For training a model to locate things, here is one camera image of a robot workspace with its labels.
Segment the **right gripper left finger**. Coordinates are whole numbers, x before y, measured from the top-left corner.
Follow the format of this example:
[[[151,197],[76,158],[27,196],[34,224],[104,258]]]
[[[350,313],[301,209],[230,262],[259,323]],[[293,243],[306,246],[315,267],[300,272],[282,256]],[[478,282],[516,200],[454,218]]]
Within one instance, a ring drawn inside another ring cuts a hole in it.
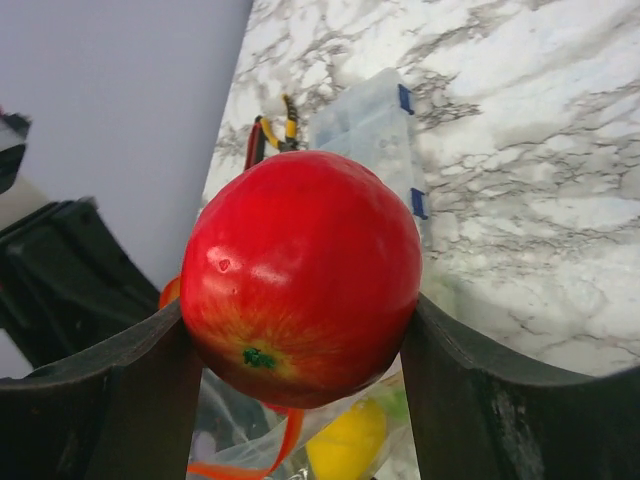
[[[2,379],[2,478],[185,478],[201,373],[173,302],[23,379]]]

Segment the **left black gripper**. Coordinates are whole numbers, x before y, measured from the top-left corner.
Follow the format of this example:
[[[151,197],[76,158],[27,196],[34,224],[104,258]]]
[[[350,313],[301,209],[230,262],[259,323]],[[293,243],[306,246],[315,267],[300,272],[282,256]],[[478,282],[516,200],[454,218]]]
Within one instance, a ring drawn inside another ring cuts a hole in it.
[[[158,300],[90,198],[48,203],[1,230],[1,325],[35,368],[139,323]]]

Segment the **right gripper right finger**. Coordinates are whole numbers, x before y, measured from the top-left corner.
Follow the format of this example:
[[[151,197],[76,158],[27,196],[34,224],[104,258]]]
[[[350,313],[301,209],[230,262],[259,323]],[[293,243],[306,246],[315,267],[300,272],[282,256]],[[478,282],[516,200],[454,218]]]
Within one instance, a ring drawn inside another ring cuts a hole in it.
[[[511,350],[421,296],[401,349],[423,479],[636,479],[639,370],[591,377]]]

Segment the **clear zip top bag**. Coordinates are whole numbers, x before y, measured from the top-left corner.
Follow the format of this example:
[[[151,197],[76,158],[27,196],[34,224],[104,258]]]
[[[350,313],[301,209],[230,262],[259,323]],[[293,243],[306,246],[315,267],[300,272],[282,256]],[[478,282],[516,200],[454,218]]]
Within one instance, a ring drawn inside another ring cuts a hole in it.
[[[215,376],[202,374],[186,476],[189,479],[316,479],[305,445],[378,385],[403,387],[395,363],[373,386],[317,409],[295,412],[243,395]],[[387,414],[386,439],[363,479],[419,476],[410,418]]]

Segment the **red toy apple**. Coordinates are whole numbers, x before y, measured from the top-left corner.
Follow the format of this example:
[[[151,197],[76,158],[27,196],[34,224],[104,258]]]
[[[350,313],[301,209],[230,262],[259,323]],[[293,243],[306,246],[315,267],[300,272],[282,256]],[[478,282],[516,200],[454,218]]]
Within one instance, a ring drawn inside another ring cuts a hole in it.
[[[239,392],[313,409],[394,361],[416,306],[420,237],[401,199],[337,154],[275,155],[204,208],[181,272],[184,323]]]

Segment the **red toy bell pepper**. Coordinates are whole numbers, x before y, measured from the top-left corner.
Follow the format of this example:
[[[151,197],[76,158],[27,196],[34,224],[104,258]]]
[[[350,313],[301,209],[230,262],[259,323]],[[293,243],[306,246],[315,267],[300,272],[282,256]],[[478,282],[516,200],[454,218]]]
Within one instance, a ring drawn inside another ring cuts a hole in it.
[[[172,303],[176,298],[180,295],[180,284],[181,278],[180,276],[174,277],[171,281],[169,281],[162,292],[160,293],[158,300],[158,309],[161,310],[165,308],[167,305]]]

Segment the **yellow toy lemon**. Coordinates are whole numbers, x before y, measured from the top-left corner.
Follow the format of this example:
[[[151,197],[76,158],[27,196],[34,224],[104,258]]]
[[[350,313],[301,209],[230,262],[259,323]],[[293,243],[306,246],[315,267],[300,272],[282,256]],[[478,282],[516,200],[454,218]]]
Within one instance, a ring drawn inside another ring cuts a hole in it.
[[[305,445],[320,480],[363,479],[387,434],[387,416],[372,399],[359,400]]]

